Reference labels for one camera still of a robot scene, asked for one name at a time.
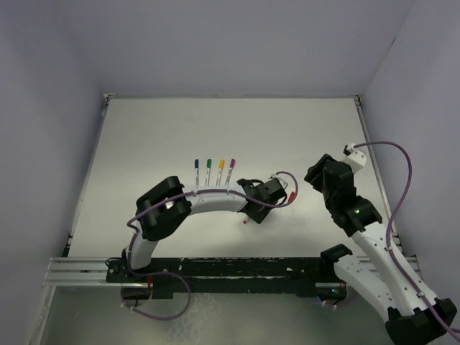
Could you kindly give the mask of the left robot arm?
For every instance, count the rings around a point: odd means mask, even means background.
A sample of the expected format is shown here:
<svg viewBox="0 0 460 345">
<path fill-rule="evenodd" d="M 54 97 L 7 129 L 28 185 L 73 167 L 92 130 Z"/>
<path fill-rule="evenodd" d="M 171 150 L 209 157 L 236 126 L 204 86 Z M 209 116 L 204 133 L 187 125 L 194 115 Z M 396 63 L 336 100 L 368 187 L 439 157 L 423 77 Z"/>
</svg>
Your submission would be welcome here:
<svg viewBox="0 0 460 345">
<path fill-rule="evenodd" d="M 171 176 L 136 201 L 135 217 L 128 221 L 135 236 L 126 249 L 122 272 L 132 282 L 147 276 L 157 243 L 171 236 L 192 215 L 215 211 L 243 213 L 261 224 L 269 212 L 288 200 L 288 184 L 278 176 L 268 181 L 240 179 L 217 186 L 186 187 Z"/>
</svg>

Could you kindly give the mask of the purple pen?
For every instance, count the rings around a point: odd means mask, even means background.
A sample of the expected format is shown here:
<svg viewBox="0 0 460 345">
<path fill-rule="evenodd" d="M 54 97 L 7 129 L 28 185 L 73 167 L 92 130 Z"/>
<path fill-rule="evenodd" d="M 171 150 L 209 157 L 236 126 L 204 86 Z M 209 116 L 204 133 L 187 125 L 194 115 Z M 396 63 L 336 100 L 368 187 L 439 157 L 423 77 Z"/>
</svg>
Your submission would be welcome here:
<svg viewBox="0 0 460 345">
<path fill-rule="evenodd" d="M 232 176 L 233 170 L 234 169 L 230 169 L 230 168 L 228 169 L 226 179 L 225 179 L 225 185 L 229 185 L 229 183 L 231 182 L 231 176 Z"/>
</svg>

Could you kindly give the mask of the yellow pen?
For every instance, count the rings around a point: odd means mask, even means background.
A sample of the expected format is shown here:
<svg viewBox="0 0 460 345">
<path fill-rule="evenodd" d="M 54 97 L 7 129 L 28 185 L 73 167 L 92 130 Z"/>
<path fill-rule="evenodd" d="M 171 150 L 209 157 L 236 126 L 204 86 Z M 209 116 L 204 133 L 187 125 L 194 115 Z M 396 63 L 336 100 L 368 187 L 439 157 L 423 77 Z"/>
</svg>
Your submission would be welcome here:
<svg viewBox="0 0 460 345">
<path fill-rule="evenodd" d="M 223 169 L 219 169 L 219 167 L 218 167 L 218 172 L 217 172 L 217 177 L 216 177 L 216 185 L 221 184 L 222 173 L 223 173 Z"/>
</svg>

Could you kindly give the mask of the green pen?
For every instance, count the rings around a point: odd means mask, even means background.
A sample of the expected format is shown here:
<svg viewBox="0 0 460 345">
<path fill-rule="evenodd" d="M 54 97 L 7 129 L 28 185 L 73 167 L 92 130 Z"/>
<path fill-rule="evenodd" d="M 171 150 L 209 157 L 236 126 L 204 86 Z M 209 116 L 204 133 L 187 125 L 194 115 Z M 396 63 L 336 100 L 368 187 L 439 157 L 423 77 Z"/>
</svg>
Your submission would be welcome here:
<svg viewBox="0 0 460 345">
<path fill-rule="evenodd" d="M 209 186 L 210 180 L 211 180 L 211 168 L 207 168 L 207 166 L 206 166 L 205 186 Z"/>
</svg>

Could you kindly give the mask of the blue pen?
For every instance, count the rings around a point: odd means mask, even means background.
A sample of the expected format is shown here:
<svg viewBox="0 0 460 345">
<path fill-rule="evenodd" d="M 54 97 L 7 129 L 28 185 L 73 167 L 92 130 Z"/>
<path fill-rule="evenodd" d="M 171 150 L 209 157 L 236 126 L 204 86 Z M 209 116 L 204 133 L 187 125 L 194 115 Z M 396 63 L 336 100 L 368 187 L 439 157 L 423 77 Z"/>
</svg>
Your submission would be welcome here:
<svg viewBox="0 0 460 345">
<path fill-rule="evenodd" d="M 195 170 L 195 186 L 198 187 L 200 185 L 200 175 L 199 175 L 200 168 L 195 169 L 195 166 L 194 166 L 194 170 Z"/>
</svg>

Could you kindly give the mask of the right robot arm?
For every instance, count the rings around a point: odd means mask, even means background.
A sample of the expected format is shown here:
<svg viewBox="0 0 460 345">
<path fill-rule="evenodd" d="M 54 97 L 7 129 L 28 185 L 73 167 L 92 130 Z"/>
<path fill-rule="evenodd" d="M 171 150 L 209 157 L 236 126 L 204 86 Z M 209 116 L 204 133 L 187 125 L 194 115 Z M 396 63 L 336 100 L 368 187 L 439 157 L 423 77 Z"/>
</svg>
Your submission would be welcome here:
<svg viewBox="0 0 460 345">
<path fill-rule="evenodd" d="M 429 344 L 446 334 L 457 314 L 454 303 L 441 299 L 418 276 L 393 239 L 374 205 L 357 194 L 354 173 L 367 158 L 350 152 L 337 161 L 324 155 L 304 177 L 322 193 L 333 222 L 353 240 L 374 265 L 363 268 L 344 245 L 321 253 L 319 270 L 328 281 L 343 280 L 382 318 L 394 344 Z"/>
</svg>

